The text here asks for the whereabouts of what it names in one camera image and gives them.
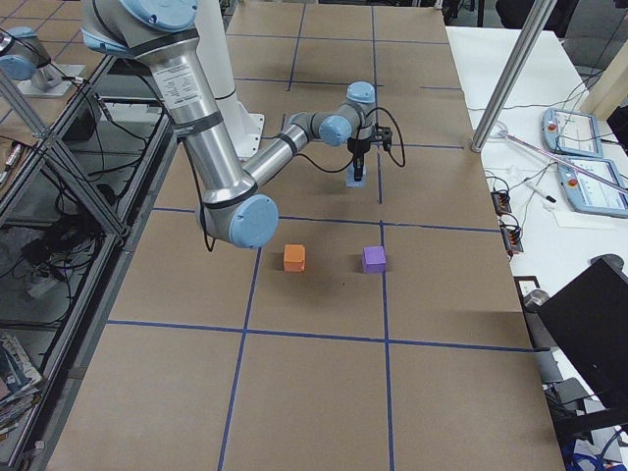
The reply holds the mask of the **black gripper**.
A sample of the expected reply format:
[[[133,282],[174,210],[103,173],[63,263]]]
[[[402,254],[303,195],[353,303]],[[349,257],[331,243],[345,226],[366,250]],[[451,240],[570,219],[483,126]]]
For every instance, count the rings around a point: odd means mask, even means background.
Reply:
[[[349,153],[354,156],[352,159],[353,180],[363,182],[365,175],[364,155],[371,149],[371,140],[369,138],[355,139],[350,137],[346,146]]]

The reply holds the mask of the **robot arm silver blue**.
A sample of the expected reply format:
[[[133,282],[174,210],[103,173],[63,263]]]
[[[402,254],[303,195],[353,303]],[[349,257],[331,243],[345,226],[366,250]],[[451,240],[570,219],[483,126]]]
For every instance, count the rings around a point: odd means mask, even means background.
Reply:
[[[215,239],[240,248],[265,245],[277,229],[279,210],[259,187],[313,139],[339,146],[374,133],[375,88],[356,81],[337,110],[293,115],[269,147],[240,162],[197,55],[198,2],[84,1],[81,7],[88,48],[150,70],[178,141],[204,184],[200,226]]]
[[[71,86],[70,77],[83,70],[84,65],[57,64],[30,27],[1,31],[1,71],[19,83],[23,95],[63,96]]]

